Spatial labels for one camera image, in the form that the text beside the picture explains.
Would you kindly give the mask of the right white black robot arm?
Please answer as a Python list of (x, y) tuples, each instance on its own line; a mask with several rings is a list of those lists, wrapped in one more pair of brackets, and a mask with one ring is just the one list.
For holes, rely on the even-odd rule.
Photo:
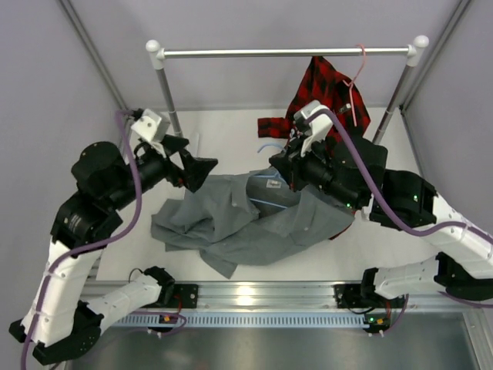
[(368, 218), (382, 227), (419, 237), (438, 250), (428, 259), (400, 267), (368, 268), (358, 288), (360, 300), (378, 305), (412, 293), (441, 292), (459, 301), (492, 298), (492, 237), (468, 221), (418, 174), (386, 167), (387, 149), (362, 137), (305, 149), (291, 142), (270, 159), (290, 189), (312, 186), (350, 210), (369, 207)]

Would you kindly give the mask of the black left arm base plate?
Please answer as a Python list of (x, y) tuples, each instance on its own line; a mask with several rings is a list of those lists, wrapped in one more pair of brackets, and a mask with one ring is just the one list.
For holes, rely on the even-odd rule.
[(175, 284), (165, 308), (195, 309), (199, 297), (198, 284)]

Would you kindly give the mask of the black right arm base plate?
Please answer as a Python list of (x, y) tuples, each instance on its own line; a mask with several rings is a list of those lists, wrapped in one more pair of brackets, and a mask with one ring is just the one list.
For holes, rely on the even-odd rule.
[(339, 308), (385, 308), (386, 299), (361, 284), (336, 284), (334, 297)]

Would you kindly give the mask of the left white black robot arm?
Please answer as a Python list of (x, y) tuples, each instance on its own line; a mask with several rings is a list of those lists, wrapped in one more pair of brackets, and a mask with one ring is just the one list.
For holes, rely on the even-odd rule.
[(114, 143), (87, 146), (72, 166), (76, 192), (59, 208), (50, 232), (49, 258), (27, 315), (9, 326), (23, 355), (57, 365), (86, 354), (118, 320), (146, 306), (164, 308), (174, 298), (174, 278), (149, 267), (134, 281), (101, 298), (83, 301), (82, 290), (108, 244), (125, 237), (131, 224), (119, 212), (141, 207), (143, 194), (167, 181), (192, 192), (217, 165), (193, 156), (188, 140), (167, 135), (164, 150), (148, 143), (121, 154)]

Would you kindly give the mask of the blue wire hanger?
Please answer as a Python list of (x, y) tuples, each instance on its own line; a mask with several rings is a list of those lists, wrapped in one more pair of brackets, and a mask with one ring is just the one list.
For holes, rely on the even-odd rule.
[(246, 195), (259, 210), (260, 217), (294, 207), (300, 200), (300, 195), (290, 189), (279, 171), (272, 166), (250, 175)]

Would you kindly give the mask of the grey button shirt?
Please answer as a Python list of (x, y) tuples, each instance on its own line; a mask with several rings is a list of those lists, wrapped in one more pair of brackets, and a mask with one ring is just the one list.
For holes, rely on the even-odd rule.
[(354, 222), (351, 210), (312, 186), (294, 192), (300, 195), (294, 207), (260, 217), (246, 194), (257, 171), (210, 175), (195, 193), (166, 200), (152, 216), (152, 237), (167, 251), (198, 251), (213, 270), (231, 278), (240, 265), (276, 263), (333, 240)]

